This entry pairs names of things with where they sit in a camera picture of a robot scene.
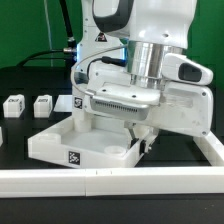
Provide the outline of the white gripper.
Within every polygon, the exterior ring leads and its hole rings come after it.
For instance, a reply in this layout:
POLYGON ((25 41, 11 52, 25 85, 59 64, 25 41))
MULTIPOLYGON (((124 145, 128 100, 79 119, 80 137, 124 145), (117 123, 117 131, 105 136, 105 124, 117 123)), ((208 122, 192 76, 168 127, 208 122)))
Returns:
MULTIPOLYGON (((208 85, 213 72, 184 55, 168 53, 161 73, 157 87, 145 88, 160 91, 159 104, 150 107, 143 121, 122 119, 129 147, 138 140, 134 132, 136 124, 196 137, 206 136, 210 131, 213 94, 208 85)), ((146 136, 140 142, 140 153, 148 153, 155 139, 156 135, 146 136)))

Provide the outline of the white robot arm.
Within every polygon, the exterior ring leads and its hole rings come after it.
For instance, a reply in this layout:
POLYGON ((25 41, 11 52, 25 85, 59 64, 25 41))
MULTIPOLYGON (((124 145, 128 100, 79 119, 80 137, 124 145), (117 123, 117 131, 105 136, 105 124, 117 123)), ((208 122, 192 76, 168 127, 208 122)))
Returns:
POLYGON ((213 95, 210 69, 188 59, 187 35, 197 0, 93 0, 98 29, 126 38, 126 68, 98 65, 87 74, 76 141, 112 153, 154 141, 160 130, 194 137, 209 134, 213 95))

